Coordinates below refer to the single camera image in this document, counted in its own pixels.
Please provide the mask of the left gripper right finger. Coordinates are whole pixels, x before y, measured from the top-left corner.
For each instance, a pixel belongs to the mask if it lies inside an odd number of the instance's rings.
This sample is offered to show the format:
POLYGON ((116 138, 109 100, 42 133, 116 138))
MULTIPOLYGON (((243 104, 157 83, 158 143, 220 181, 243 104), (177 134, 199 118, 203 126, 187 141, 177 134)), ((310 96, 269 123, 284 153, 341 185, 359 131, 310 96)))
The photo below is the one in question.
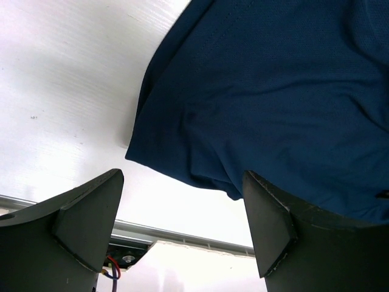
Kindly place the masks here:
POLYGON ((243 198, 268 291, 387 291, 388 226, 334 214, 245 172, 243 198))

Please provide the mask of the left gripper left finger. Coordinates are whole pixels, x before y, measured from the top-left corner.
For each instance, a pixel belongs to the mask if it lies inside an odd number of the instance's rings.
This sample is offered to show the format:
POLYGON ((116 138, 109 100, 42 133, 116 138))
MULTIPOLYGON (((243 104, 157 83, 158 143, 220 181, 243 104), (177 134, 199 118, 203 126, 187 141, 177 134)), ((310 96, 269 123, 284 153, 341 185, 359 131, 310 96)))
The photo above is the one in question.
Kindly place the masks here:
POLYGON ((1 216, 1 291, 92 291, 123 185, 122 171, 112 169, 1 216))

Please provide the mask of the navy blue shorts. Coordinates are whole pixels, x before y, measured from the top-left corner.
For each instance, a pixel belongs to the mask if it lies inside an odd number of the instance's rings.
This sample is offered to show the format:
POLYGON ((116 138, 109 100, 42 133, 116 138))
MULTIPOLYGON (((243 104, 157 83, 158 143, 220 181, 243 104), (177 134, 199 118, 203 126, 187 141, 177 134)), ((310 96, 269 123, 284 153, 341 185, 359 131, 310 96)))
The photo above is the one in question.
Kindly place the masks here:
POLYGON ((243 196, 253 171, 388 222, 388 2, 191 1, 143 78, 127 160, 243 196))

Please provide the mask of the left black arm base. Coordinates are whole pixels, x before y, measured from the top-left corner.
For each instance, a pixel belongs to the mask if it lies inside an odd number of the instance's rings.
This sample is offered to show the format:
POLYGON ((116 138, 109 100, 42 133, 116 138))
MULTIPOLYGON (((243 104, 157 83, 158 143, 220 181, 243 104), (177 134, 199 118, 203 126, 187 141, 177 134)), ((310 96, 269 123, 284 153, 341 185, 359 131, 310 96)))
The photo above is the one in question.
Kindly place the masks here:
POLYGON ((148 240, 112 235, 106 252, 103 269, 114 268, 111 274, 119 277, 130 267, 139 262, 148 252, 153 242, 148 240))

